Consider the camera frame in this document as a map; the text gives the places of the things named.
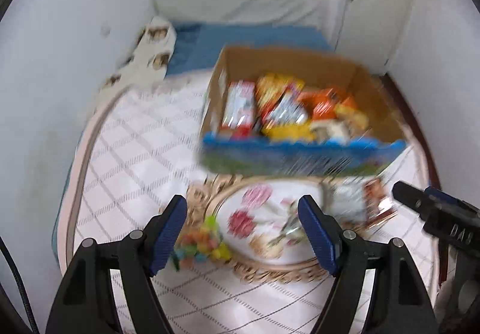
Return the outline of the colourful candy bag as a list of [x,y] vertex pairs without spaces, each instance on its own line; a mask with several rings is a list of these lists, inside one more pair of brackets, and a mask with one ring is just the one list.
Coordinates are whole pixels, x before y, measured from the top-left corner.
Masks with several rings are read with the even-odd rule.
[[190,268],[194,263],[211,260],[224,264],[231,259],[232,253],[223,241],[214,216],[208,216],[201,225],[183,232],[171,254],[172,264],[177,271]]

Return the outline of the silver white wafer packet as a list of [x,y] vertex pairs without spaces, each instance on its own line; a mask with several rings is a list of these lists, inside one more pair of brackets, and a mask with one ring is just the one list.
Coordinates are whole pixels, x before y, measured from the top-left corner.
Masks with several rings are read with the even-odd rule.
[[345,123],[335,119],[312,121],[310,131],[314,134],[317,143],[333,140],[344,144],[350,140]]

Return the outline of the yellow snack bag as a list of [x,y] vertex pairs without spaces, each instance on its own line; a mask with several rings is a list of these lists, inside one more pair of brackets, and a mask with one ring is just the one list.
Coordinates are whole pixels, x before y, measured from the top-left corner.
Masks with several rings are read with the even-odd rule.
[[316,140],[309,122],[267,126],[263,129],[263,133],[272,142],[309,143]]

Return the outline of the orange snack packet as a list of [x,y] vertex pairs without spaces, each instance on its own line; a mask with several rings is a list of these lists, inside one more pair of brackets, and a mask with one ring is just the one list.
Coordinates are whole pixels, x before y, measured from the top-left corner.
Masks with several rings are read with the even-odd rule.
[[302,91],[298,101],[309,112],[312,121],[321,121],[336,119],[335,107],[346,98],[346,93],[330,87]]

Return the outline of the red white spicy strip packet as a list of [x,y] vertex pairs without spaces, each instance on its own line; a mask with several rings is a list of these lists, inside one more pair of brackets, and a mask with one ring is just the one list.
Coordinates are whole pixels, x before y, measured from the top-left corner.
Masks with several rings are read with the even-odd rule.
[[229,84],[221,128],[233,137],[247,137],[256,121],[255,84],[236,81]]

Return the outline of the red purple chip bag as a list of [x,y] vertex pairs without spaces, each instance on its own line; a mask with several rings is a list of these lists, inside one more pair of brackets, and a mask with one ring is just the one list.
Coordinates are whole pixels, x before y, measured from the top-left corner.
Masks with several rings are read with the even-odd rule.
[[256,80],[255,98],[257,111],[262,121],[267,120],[285,93],[297,96],[304,88],[305,82],[294,76],[267,73]]

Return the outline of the brown snack packet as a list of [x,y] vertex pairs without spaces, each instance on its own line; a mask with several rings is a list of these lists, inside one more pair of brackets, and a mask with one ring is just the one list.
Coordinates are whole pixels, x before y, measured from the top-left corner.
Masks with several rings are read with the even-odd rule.
[[379,177],[364,183],[363,190],[366,211],[365,227],[380,225],[396,215],[393,201],[387,195]]

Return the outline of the cardboard milk box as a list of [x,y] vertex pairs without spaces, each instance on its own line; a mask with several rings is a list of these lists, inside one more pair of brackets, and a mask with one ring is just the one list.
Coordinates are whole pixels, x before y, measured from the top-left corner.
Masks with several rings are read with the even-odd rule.
[[210,171],[375,175],[406,149],[404,129],[368,70],[333,53],[224,47],[200,128]]

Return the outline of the bear print long pillow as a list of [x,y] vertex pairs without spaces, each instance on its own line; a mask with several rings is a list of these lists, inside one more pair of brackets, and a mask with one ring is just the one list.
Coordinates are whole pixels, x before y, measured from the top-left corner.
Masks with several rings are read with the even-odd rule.
[[163,17],[153,17],[143,27],[128,61],[106,79],[96,97],[95,108],[108,104],[126,88],[143,88],[162,81],[175,44],[173,24]]

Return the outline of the white door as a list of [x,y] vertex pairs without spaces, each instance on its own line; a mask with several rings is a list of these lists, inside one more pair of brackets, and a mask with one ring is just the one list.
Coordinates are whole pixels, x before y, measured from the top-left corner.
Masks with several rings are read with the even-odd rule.
[[385,73],[411,6],[412,0],[346,0],[336,53]]

